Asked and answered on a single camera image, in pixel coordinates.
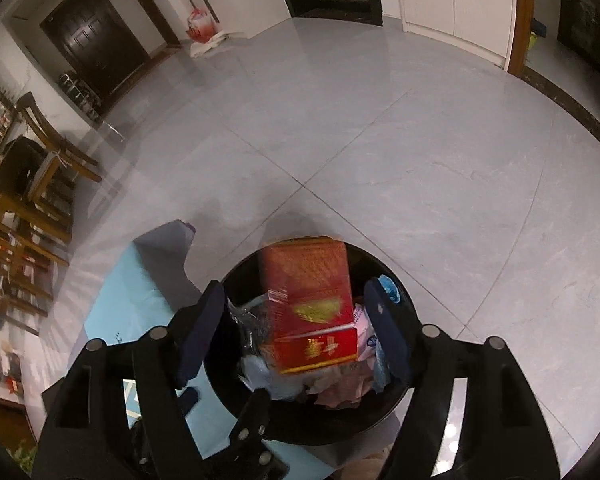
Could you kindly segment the red and white bag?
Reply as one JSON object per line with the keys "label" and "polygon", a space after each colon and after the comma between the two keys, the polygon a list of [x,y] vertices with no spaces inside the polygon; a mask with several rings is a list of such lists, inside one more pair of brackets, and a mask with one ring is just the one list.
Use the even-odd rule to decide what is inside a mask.
{"label": "red and white bag", "polygon": [[218,29],[212,16],[204,9],[194,9],[189,14],[186,32],[192,40],[189,48],[191,58],[205,55],[228,38],[228,33]]}

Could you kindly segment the dark wooden door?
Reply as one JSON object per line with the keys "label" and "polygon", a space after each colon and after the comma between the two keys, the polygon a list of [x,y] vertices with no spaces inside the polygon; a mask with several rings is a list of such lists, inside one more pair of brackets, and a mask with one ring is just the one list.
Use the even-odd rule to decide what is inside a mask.
{"label": "dark wooden door", "polygon": [[41,28],[102,100],[149,60],[109,0],[64,0]]}

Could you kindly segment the potted green plant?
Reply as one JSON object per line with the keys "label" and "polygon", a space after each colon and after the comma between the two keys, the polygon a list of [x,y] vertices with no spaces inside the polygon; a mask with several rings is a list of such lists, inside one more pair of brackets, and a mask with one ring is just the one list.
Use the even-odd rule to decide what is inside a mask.
{"label": "potted green plant", "polygon": [[7,449],[8,455],[28,476],[32,474],[36,452],[38,452],[38,447],[30,444],[26,440],[21,440],[18,446],[13,450],[11,448]]}

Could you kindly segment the blue quilted cloth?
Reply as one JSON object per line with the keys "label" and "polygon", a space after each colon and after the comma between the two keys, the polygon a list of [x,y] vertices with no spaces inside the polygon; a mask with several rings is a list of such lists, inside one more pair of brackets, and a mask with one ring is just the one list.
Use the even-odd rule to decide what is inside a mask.
{"label": "blue quilted cloth", "polygon": [[242,376],[251,390],[265,389],[272,400],[294,399],[304,390],[302,377],[284,376],[269,368],[265,359],[254,354],[240,360]]}

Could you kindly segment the teal and grey floor mat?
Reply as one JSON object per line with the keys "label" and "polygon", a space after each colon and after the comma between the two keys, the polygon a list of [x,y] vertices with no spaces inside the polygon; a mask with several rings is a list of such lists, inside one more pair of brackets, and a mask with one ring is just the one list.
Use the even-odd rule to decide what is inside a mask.
{"label": "teal and grey floor mat", "polygon": [[174,220],[133,240],[107,278],[67,375],[44,392],[37,479],[323,479],[386,448],[393,401],[360,408],[324,445],[272,451],[262,410],[228,422],[192,380],[220,322],[219,284],[184,272],[194,228]]}

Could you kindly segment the red cigarette box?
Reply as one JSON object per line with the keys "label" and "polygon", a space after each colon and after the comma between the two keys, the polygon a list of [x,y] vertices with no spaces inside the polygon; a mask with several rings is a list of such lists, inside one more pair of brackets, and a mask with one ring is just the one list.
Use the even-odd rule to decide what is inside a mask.
{"label": "red cigarette box", "polygon": [[297,375],[358,358],[346,245],[321,236],[260,252],[276,370]]}

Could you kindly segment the pink plastic package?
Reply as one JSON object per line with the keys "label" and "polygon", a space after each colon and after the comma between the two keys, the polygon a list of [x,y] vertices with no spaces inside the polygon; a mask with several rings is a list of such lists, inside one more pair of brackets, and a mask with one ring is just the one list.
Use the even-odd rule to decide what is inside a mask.
{"label": "pink plastic package", "polygon": [[374,383],[376,359],[371,356],[356,361],[325,368],[309,385],[308,393],[316,396],[315,403],[328,408],[350,408],[358,405],[370,392]]}

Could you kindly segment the white cabinet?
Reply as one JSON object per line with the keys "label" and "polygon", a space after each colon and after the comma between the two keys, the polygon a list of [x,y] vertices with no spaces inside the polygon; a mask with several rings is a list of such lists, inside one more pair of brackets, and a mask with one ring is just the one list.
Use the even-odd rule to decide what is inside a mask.
{"label": "white cabinet", "polygon": [[506,68],[516,0],[399,0],[402,27]]}

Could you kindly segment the black trash bin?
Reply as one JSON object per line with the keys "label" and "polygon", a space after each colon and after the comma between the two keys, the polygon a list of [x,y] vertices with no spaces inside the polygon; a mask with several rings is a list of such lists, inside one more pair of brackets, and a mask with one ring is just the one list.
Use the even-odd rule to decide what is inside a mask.
{"label": "black trash bin", "polygon": [[387,418],[412,376],[422,327],[388,266],[328,236],[253,252],[222,281],[228,305],[204,368],[237,416],[264,389],[271,440],[349,440]]}

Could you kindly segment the wooden chair with cushion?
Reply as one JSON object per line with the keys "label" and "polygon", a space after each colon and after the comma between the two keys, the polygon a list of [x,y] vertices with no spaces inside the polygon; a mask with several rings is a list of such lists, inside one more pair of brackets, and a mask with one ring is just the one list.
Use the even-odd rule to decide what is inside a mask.
{"label": "wooden chair with cushion", "polygon": [[46,151],[55,155],[64,166],[70,167],[79,176],[95,183],[102,182],[102,177],[95,171],[98,162],[54,128],[38,108],[38,103],[31,92],[18,99],[15,110],[42,142]]}

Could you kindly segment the clear printed snack bag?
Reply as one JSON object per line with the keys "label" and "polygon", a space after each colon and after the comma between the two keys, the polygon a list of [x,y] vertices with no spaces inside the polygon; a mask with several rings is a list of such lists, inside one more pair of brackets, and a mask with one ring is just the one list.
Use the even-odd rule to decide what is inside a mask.
{"label": "clear printed snack bag", "polygon": [[228,302],[230,317],[239,328],[245,354],[263,356],[263,349],[270,341],[271,321],[268,316],[268,295],[262,294],[242,306]]}

